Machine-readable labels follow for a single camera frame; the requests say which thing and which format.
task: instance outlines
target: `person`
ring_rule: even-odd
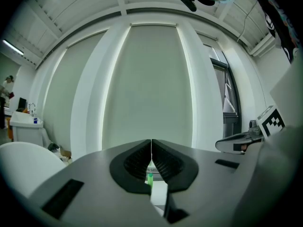
[[[271,34],[279,39],[288,59],[292,62],[296,53],[302,51],[300,39],[303,37],[298,9],[301,0],[257,0],[262,7]]]
[[[14,77],[12,75],[8,76],[0,87],[0,129],[5,128],[4,105],[6,103],[7,97],[9,97],[10,91],[12,90],[12,82],[14,82]]]

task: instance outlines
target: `faucet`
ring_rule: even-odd
[[[29,113],[30,113],[30,106],[31,106],[32,104],[33,104],[33,105],[34,105],[34,107],[36,108],[36,105],[35,105],[34,103],[29,104],[29,105],[28,105],[28,110],[29,110]]]

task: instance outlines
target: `white sink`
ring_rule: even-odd
[[[27,113],[14,112],[9,124],[17,127],[43,128],[43,121],[39,118],[37,123],[34,123],[34,118]]]

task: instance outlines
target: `person in white shirt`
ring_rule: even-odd
[[[0,86],[0,129],[5,128],[4,105],[9,97],[10,91],[12,91],[13,82],[14,77],[11,75],[6,77],[5,81],[2,83],[2,86]]]

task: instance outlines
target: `white chair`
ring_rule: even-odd
[[[7,185],[25,197],[65,168],[51,151],[32,143],[11,142],[0,147],[0,171]]]

